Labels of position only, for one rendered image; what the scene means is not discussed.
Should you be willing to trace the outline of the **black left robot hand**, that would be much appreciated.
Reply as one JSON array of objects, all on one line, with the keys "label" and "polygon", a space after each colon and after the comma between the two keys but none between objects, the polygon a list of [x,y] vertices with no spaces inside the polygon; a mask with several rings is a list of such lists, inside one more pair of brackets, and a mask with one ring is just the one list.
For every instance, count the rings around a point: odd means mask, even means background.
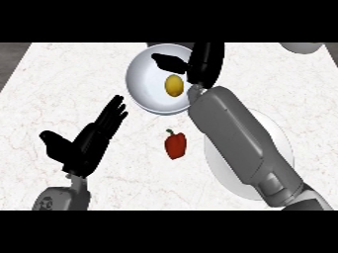
[{"label": "black left robot hand", "polygon": [[119,95],[112,98],[96,121],[84,127],[73,141],[50,130],[39,134],[47,156],[62,164],[62,171],[76,177],[87,178],[98,166],[109,140],[128,115],[122,100]]}]

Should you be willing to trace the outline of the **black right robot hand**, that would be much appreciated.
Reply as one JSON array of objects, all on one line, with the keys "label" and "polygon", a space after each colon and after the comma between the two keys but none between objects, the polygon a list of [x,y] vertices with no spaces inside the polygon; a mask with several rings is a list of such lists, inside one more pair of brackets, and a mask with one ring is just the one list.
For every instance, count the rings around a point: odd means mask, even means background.
[{"label": "black right robot hand", "polygon": [[184,74],[186,81],[192,85],[200,85],[203,89],[209,89],[215,84],[223,66],[223,58],[223,42],[196,42],[187,61],[183,61],[172,55],[152,54],[158,68],[164,71]]}]

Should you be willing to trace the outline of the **yellow lemon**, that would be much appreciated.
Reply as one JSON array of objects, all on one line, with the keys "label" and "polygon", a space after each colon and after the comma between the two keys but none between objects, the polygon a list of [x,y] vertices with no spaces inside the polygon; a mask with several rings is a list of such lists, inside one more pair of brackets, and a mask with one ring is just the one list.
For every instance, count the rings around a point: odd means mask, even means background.
[{"label": "yellow lemon", "polygon": [[183,92],[183,81],[181,78],[174,74],[166,78],[165,90],[172,97],[177,97]]}]

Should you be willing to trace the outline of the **white plate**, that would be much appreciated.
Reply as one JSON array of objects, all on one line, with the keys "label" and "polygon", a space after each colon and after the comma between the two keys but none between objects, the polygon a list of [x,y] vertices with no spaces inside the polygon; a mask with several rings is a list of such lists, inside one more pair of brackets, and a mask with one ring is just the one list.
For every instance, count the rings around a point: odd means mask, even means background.
[{"label": "white plate", "polygon": [[186,91],[190,84],[186,75],[178,74],[183,81],[183,92],[172,97],[165,89],[165,81],[171,72],[158,68],[152,54],[161,53],[189,60],[190,49],[174,43],[161,43],[149,46],[134,57],[128,65],[125,83],[128,93],[137,105],[150,113],[168,116],[181,113],[189,107]]}]

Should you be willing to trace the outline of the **white bowl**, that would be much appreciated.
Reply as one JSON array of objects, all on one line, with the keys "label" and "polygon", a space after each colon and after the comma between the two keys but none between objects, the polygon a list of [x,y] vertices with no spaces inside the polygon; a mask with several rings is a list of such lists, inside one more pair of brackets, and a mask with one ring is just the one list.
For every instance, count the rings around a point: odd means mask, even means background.
[{"label": "white bowl", "polygon": [[[289,166],[294,166],[292,149],[279,125],[260,111],[251,109],[249,112],[270,134],[273,144],[277,148],[282,158]],[[240,198],[260,201],[263,197],[260,196],[258,191],[252,186],[243,184],[239,180],[233,169],[229,166],[208,137],[203,137],[203,154],[208,168],[221,186]]]}]

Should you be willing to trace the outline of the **red bell pepper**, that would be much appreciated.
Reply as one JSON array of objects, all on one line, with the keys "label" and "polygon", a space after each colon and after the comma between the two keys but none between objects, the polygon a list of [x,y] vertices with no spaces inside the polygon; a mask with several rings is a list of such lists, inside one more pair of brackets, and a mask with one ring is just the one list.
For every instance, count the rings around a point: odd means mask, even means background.
[{"label": "red bell pepper", "polygon": [[184,134],[174,133],[171,129],[166,129],[168,138],[165,140],[165,151],[169,159],[177,159],[184,155],[186,150],[186,137]]}]

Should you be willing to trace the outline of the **pale grey rounded object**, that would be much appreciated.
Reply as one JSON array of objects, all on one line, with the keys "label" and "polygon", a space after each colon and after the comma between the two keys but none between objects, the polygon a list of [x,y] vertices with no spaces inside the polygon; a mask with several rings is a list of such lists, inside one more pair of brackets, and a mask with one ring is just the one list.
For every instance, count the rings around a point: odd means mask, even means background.
[{"label": "pale grey rounded object", "polygon": [[322,42],[282,42],[282,47],[298,54],[314,53],[322,46]]}]

